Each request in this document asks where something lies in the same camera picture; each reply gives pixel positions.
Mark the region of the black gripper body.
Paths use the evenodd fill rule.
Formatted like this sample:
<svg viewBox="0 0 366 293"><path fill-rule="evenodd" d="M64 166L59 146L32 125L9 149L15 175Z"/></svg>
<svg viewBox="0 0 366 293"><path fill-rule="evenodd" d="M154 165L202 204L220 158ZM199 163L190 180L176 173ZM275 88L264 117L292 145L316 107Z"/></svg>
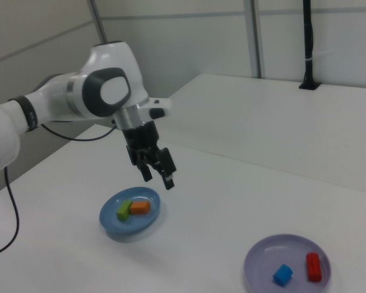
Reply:
<svg viewBox="0 0 366 293"><path fill-rule="evenodd" d="M129 153L139 151L157 152L159 133L153 121L146 122L137 128L123 130Z"/></svg>

